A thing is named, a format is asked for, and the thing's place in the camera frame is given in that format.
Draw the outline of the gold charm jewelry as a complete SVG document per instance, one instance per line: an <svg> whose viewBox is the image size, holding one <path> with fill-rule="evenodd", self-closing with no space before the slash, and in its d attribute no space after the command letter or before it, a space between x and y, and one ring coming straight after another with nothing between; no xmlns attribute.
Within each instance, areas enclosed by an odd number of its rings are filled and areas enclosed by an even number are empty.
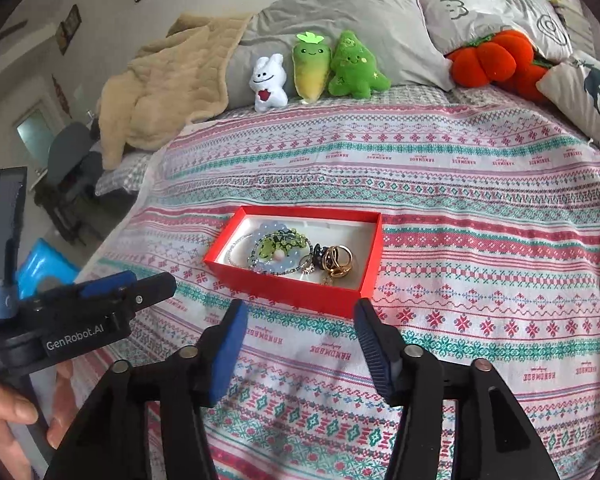
<svg viewBox="0 0 600 480"><path fill-rule="evenodd" d="M315 270L313 257L311 255L305 255L299 262L299 270L302 274L311 274Z"/></svg>

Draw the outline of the red jewelry box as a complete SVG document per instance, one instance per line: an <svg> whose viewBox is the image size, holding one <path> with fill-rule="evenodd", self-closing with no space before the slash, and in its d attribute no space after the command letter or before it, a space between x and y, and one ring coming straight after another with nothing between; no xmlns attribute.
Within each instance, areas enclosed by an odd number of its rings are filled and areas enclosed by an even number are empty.
<svg viewBox="0 0 600 480"><path fill-rule="evenodd" d="M204 263L238 292L352 318L354 304L373 296L383 247L378 212L242 206ZM311 274L299 270L305 255Z"/></svg>

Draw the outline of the blue plastic stool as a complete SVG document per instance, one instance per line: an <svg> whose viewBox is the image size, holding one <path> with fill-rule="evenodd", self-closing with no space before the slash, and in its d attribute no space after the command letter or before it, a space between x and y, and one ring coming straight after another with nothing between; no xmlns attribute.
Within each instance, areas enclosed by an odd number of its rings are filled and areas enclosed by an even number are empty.
<svg viewBox="0 0 600 480"><path fill-rule="evenodd" d="M46 240L39 238L16 273L18 298L23 300L34 296L38 285L48 278L53 278L61 285L69 285L79 273L74 264Z"/></svg>

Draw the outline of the checked bed sheet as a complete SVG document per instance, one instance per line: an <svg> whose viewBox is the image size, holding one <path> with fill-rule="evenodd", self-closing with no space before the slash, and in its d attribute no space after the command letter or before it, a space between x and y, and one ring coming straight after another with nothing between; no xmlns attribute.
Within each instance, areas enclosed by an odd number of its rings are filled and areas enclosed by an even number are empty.
<svg viewBox="0 0 600 480"><path fill-rule="evenodd" d="M95 195L104 196L117 191L128 194L140 192L151 157L152 153L142 151L125 154L115 170L102 173L95 185Z"/></svg>

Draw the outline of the dark office chair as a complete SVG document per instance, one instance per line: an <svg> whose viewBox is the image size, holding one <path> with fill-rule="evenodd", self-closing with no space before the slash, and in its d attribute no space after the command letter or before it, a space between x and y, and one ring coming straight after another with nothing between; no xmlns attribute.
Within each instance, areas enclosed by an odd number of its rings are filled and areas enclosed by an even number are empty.
<svg viewBox="0 0 600 480"><path fill-rule="evenodd" d="M99 240L102 238L90 224L72 210L80 197L93 198L95 186L102 176L102 153L96 148L91 129L82 122L72 122L63 128L50 146L46 175L32 186L33 200L50 217L54 228L69 244L87 228Z"/></svg>

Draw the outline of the beige blanket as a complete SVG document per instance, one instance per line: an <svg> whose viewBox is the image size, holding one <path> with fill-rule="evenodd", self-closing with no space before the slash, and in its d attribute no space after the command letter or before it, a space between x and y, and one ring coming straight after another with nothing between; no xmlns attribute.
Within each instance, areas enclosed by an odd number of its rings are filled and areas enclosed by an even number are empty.
<svg viewBox="0 0 600 480"><path fill-rule="evenodd" d="M183 13L163 39L141 47L107 80L97 112L106 170L118 168L128 146L157 151L190 122L226 110L227 66L250 20Z"/></svg>

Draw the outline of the white rabbit plush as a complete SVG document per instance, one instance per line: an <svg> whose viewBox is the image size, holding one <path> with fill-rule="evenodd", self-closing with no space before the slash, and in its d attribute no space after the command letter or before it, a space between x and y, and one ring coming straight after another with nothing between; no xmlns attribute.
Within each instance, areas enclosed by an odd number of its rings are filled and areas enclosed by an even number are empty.
<svg viewBox="0 0 600 480"><path fill-rule="evenodd" d="M288 104L284 89L287 74L284 57L280 53L261 56L253 66L249 87L254 92L254 110L264 113L271 108L283 108Z"/></svg>

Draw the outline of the yellow radish plush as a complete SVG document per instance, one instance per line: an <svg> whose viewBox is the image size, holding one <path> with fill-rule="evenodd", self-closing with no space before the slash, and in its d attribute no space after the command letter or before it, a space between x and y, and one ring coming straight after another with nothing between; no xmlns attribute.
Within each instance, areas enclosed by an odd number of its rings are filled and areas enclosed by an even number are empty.
<svg viewBox="0 0 600 480"><path fill-rule="evenodd" d="M315 103L324 93L330 74L332 49L322 35L300 32L292 49L294 88L304 104Z"/></svg>

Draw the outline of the green tree plush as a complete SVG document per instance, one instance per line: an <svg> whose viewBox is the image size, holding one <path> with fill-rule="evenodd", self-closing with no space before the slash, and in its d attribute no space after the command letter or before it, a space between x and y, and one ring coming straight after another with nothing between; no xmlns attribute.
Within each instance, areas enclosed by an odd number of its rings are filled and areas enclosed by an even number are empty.
<svg viewBox="0 0 600 480"><path fill-rule="evenodd" d="M331 96L369 99L374 91L384 92L391 88L391 81L377 67L373 52L350 30L341 33L330 70L332 79L327 90Z"/></svg>

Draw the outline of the white deer pillow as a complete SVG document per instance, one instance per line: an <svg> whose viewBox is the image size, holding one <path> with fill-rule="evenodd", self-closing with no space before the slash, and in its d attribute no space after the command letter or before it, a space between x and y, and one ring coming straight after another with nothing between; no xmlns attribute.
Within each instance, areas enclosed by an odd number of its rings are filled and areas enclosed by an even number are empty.
<svg viewBox="0 0 600 480"><path fill-rule="evenodd" d="M536 88L600 148L600 61L574 51L552 67Z"/></svg>

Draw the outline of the orange pumpkin plush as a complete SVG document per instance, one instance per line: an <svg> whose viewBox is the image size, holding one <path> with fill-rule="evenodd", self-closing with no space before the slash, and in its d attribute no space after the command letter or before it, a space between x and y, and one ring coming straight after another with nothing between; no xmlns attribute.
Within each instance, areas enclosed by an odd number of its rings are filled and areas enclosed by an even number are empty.
<svg viewBox="0 0 600 480"><path fill-rule="evenodd" d="M543 58L522 32L504 30L478 38L446 58L452 62L454 82L461 87L495 84L535 104L548 102L536 84L554 64Z"/></svg>

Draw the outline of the grey printed pillow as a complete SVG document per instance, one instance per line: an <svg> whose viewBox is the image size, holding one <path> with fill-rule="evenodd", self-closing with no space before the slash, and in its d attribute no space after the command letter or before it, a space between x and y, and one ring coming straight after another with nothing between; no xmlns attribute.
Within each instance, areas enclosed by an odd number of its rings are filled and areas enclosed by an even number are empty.
<svg viewBox="0 0 600 480"><path fill-rule="evenodd" d="M550 62L569 58L572 44L548 0L419 0L434 46L449 54L471 41L515 29Z"/></svg>

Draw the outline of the small dark wall frame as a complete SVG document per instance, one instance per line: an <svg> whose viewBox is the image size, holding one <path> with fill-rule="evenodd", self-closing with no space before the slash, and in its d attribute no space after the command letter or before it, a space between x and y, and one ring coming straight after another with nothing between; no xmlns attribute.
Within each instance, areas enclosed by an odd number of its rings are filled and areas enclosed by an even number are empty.
<svg viewBox="0 0 600 480"><path fill-rule="evenodd" d="M76 4L74 4L67 17L61 21L56 29L56 42L61 54L65 54L68 50L71 40L82 24L81 13Z"/></svg>

